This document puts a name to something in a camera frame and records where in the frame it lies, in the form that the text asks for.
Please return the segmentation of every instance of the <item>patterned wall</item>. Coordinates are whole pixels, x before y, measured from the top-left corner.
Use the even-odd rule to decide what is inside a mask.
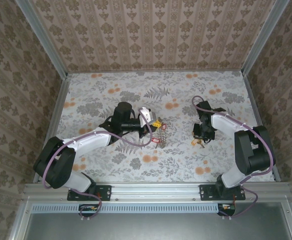
[[[0,0],[0,239],[32,181],[60,81],[16,3]]]
[[[292,187],[292,0],[249,73],[277,166]]]
[[[275,0],[32,0],[69,72],[240,69]]]

